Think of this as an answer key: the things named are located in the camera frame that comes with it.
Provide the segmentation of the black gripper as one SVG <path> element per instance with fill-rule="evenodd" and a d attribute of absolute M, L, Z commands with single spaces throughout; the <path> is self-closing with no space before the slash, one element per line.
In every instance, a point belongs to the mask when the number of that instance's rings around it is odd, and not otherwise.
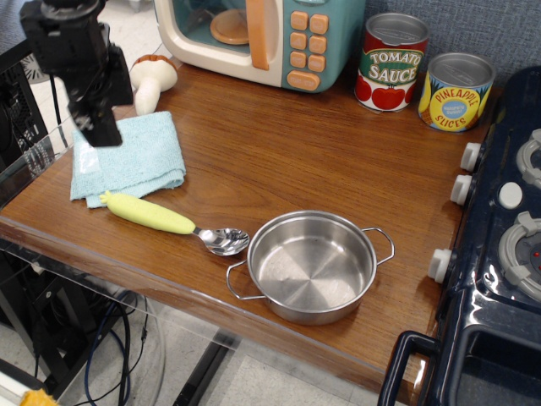
<path fill-rule="evenodd" d="M 58 77 L 68 110 L 93 147 L 120 146 L 112 112 L 131 105 L 133 91 L 123 50 L 110 42 L 98 20 L 104 1 L 27 1 L 19 19 L 41 70 Z"/>

